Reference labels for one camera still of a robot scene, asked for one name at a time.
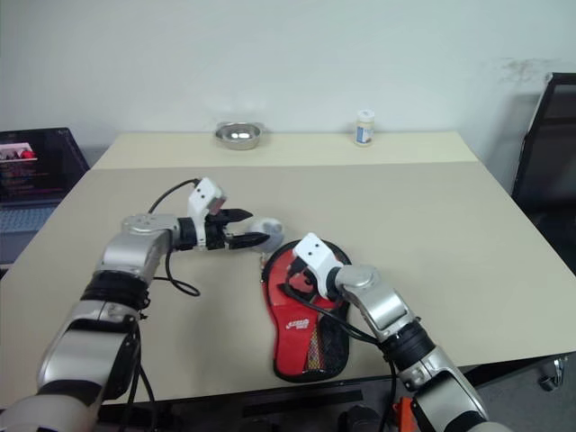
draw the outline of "white bottle cap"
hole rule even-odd
[[[374,111],[372,110],[360,110],[358,112],[358,121],[363,123],[369,123],[374,121]]]

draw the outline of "laptop keyboard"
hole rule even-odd
[[[2,209],[0,211],[0,232],[38,231],[54,212],[56,207],[37,209]]]

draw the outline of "white robot part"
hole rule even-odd
[[[86,432],[94,428],[100,401],[86,406],[71,396],[42,394],[18,400],[0,415],[5,432]]]
[[[293,253],[296,257],[304,261],[306,266],[312,271],[318,282],[318,293],[327,299],[329,293],[326,281],[330,270],[343,266],[343,264],[336,259],[332,249],[320,240],[316,234],[310,232],[296,245]]]
[[[262,232],[270,236],[267,241],[254,247],[256,252],[263,254],[273,253],[284,242],[284,227],[278,219],[257,219],[249,225],[247,232]]]
[[[206,248],[204,222],[208,214],[216,214],[226,202],[226,195],[210,178],[204,177],[188,198],[188,216],[194,223],[198,248]]]
[[[488,421],[486,423],[481,423],[480,425],[474,426],[468,432],[512,432],[511,429],[501,425],[500,423],[493,423]]]

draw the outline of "metal bowl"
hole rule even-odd
[[[250,150],[258,145],[262,131],[253,123],[220,124],[214,135],[232,150]]]

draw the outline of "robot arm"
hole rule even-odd
[[[252,214],[221,210],[224,201],[220,188],[204,178],[191,195],[187,218],[146,213],[122,222],[44,354],[38,393],[8,408],[0,416],[0,430],[92,429],[102,402],[122,396],[135,373],[140,312],[149,304],[160,258],[171,249],[248,248],[268,239],[262,233],[229,235],[229,222]]]
[[[341,295],[360,310],[406,389],[415,392],[412,410],[423,432],[509,431],[488,421],[475,389],[374,267],[342,265],[312,233],[294,254],[314,274],[320,295]]]

